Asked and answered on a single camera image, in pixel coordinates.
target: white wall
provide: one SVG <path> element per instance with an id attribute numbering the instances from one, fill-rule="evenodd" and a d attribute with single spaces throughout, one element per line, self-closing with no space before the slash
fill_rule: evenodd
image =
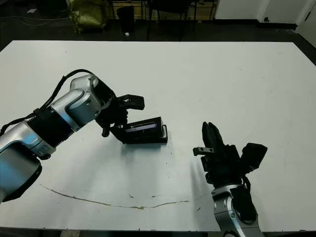
<path id="1" fill-rule="evenodd" d="M 270 23 L 297 24 L 307 3 L 310 4 L 310 0 L 270 0 L 259 21 L 263 22 L 263 19 L 268 17 Z"/>
<path id="2" fill-rule="evenodd" d="M 315 0 L 219 0 L 215 19 L 257 19 L 299 25 Z"/>
<path id="3" fill-rule="evenodd" d="M 219 0 L 216 19 L 257 19 L 262 0 Z"/>
<path id="4" fill-rule="evenodd" d="M 316 6 L 313 8 L 307 21 L 302 22 L 296 29 L 296 32 L 316 47 Z"/>

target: white table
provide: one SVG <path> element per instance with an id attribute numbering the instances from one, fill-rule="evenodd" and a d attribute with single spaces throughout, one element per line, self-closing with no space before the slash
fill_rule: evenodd
<path id="1" fill-rule="evenodd" d="M 78 68 L 118 96 L 144 96 L 129 121 L 162 116 L 168 144 L 123 145 L 91 122 L 42 162 L 20 199 L 0 205 L 0 226 L 218 231 L 212 186 L 192 153 L 211 121 L 239 152 L 247 142 L 268 147 L 248 176 L 261 230 L 316 228 L 316 67 L 294 44 L 14 41 L 0 52 L 0 123 L 40 106 Z"/>

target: yellow bag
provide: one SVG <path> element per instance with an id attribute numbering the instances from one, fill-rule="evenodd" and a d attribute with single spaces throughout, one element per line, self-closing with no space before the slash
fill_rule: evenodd
<path id="1" fill-rule="evenodd" d="M 77 32 L 102 29 L 106 25 L 106 1 L 69 0 L 68 3 L 69 17 Z"/>

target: brown stain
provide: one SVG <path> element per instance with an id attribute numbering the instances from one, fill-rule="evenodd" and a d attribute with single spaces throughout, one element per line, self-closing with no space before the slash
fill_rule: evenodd
<path id="1" fill-rule="evenodd" d="M 156 205 L 156 206 L 121 206 L 121 205 L 112 205 L 112 204 L 108 204 L 108 203 L 105 203 L 105 202 L 100 202 L 100 201 L 93 201 L 93 200 L 88 200 L 88 199 L 84 199 L 84 198 L 79 198 L 79 197 L 76 197 L 76 196 L 70 196 L 70 195 L 67 195 L 67 194 L 62 194 L 56 190 L 53 190 L 53 189 L 50 189 L 46 186 L 44 186 L 43 184 L 40 184 L 43 188 L 47 189 L 47 190 L 50 190 L 52 191 L 53 193 L 56 193 L 58 195 L 61 195 L 63 197 L 66 197 L 66 198 L 72 198 L 72 199 L 75 199 L 75 200 L 79 200 L 79 201 L 87 201 L 87 202 L 90 202 L 90 203 L 94 203 L 94 204 L 100 204 L 100 205 L 104 205 L 104 206 L 113 206 L 113 207 L 121 207 L 121 208 L 132 208 L 132 209 L 138 209 L 138 210 L 144 210 L 144 209 L 151 209 L 151 208 L 157 208 L 157 207 L 160 207 L 160 206 L 164 206 L 164 205 L 169 205 L 169 204 L 177 204 L 177 203 L 182 203 L 182 202 L 190 202 L 188 200 L 181 200 L 181 201 L 172 201 L 172 202 L 165 202 L 165 203 L 162 203 L 162 204 L 159 204 L 159 205 Z"/>

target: black trash can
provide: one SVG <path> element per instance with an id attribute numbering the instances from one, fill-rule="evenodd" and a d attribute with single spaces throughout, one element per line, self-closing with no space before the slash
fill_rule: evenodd
<path id="1" fill-rule="evenodd" d="M 124 6 L 117 10 L 123 33 L 134 32 L 134 6 Z"/>

